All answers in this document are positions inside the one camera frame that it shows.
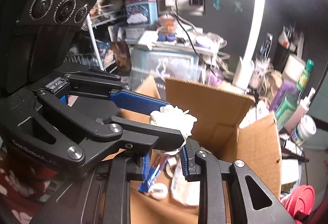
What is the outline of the cream fabric flower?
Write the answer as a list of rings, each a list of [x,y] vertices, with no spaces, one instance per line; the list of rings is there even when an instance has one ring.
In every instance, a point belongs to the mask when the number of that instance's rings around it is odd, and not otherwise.
[[[194,128],[195,122],[197,122],[197,118],[189,114],[189,110],[183,111],[177,106],[174,107],[170,104],[160,107],[159,111],[153,111],[149,118],[149,123],[151,125],[179,130],[181,132],[184,142],[179,148],[173,151],[161,151],[170,156],[178,154],[186,144],[186,140],[192,136],[192,129]]]

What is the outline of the clear plastic bag stack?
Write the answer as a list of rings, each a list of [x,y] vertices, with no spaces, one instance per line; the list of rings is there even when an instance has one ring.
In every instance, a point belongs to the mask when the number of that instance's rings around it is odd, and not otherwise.
[[[205,82],[206,65],[200,64],[194,54],[146,51],[139,48],[130,50],[132,68],[129,84],[137,89],[150,75],[159,91],[165,90],[167,78]]]

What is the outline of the white pill jar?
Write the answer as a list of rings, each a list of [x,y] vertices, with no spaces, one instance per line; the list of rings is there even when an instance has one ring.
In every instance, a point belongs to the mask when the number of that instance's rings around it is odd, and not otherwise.
[[[297,145],[301,146],[308,139],[312,138],[317,132],[314,119],[310,115],[304,115],[300,122],[291,132],[291,139]]]

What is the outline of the anime art standee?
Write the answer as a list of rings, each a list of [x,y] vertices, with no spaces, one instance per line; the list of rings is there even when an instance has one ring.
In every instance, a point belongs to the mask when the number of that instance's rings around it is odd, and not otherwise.
[[[118,74],[129,76],[132,69],[132,62],[127,43],[124,41],[112,42],[111,50],[113,51]]]

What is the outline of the clear tape roll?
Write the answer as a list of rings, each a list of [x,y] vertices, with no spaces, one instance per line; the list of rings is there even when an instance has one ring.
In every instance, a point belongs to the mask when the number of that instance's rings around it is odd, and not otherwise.
[[[171,179],[173,178],[173,176],[175,174],[175,169],[177,167],[178,160],[179,160],[179,158],[177,157],[177,155],[167,157],[165,173]]]

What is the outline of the red lid cup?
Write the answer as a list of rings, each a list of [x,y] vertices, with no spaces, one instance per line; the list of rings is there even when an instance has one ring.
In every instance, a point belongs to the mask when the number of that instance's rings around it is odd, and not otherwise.
[[[280,202],[296,223],[305,223],[314,207],[315,190],[310,185],[298,186]]]

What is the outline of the green glass bottle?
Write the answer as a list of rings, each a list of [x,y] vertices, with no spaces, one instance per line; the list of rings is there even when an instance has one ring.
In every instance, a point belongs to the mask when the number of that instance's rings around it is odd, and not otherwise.
[[[287,121],[292,117],[292,114],[296,111],[298,106],[298,101],[300,100],[300,95],[306,88],[307,83],[310,79],[310,74],[314,69],[314,62],[308,59],[296,86],[288,91],[275,112],[275,117],[277,120],[277,130],[281,131]]]

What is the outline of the purple card pack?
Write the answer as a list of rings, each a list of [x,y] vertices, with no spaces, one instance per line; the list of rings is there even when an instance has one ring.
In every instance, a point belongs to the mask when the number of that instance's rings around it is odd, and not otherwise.
[[[277,93],[269,107],[269,110],[276,111],[278,109],[278,107],[280,106],[280,104],[282,103],[285,96],[289,92],[293,91],[295,87],[296,87],[295,82],[290,81],[290,80],[283,80],[279,90],[277,91]]]

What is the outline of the white tissue pack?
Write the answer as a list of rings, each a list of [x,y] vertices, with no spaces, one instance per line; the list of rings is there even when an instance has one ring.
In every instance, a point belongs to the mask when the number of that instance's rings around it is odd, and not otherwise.
[[[200,182],[188,182],[182,173],[181,162],[177,163],[171,182],[171,195],[184,206],[199,206]]]

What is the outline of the brown cardboard box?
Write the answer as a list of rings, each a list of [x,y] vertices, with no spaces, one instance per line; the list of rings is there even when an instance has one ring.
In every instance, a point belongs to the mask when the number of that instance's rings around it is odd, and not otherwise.
[[[281,193],[281,148],[273,113],[240,128],[254,98],[225,88],[168,78],[165,100],[197,118],[192,139],[228,162],[244,161],[279,197]],[[197,223],[198,208],[184,206],[172,196],[162,201],[148,197],[131,182],[132,223]]]

